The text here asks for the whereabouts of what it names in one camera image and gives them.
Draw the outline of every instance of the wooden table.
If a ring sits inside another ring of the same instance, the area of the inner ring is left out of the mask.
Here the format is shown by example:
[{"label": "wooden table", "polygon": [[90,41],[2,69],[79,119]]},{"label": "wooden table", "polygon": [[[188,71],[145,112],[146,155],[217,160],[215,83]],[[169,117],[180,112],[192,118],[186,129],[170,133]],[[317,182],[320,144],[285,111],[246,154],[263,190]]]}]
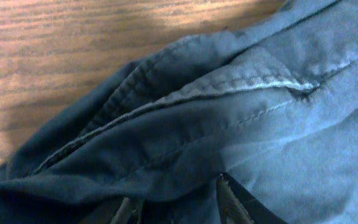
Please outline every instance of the wooden table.
[{"label": "wooden table", "polygon": [[284,0],[0,0],[0,163],[126,62]]}]

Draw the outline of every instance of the blue fabric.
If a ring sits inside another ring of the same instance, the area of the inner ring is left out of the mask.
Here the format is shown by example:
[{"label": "blue fabric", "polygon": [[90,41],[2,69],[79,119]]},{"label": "blue fabric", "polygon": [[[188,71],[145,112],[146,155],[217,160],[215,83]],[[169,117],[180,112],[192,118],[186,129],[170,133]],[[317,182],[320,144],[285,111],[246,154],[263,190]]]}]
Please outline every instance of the blue fabric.
[{"label": "blue fabric", "polygon": [[288,223],[358,223],[358,0],[129,63],[0,167],[0,223],[76,223],[119,195],[145,223],[219,223],[220,172]]}]

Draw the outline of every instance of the wooden surface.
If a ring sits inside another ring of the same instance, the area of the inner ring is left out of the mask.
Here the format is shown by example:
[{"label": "wooden surface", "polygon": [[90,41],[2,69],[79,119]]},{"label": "wooden surface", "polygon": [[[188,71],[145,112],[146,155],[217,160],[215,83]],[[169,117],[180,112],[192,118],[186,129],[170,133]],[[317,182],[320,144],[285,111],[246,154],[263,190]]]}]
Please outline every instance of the wooden surface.
[{"label": "wooden surface", "polygon": [[0,163],[126,62],[283,0],[0,0]]}]

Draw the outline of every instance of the denim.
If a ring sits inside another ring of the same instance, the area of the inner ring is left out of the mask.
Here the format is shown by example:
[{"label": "denim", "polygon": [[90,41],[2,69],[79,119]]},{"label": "denim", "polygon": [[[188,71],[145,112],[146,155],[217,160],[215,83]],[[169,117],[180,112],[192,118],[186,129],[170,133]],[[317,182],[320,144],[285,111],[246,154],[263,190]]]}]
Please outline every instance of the denim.
[{"label": "denim", "polygon": [[287,223],[358,223],[358,0],[297,0],[130,62],[0,167],[0,223],[220,223],[227,172]]}]

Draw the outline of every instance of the fabric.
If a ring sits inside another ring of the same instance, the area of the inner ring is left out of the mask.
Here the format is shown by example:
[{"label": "fabric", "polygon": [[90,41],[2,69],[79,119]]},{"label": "fabric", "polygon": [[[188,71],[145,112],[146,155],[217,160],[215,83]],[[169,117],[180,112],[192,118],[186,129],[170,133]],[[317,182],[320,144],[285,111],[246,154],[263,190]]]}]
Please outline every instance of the fabric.
[{"label": "fabric", "polygon": [[131,62],[0,167],[0,223],[220,223],[227,172],[287,223],[358,223],[358,0],[290,1]]}]

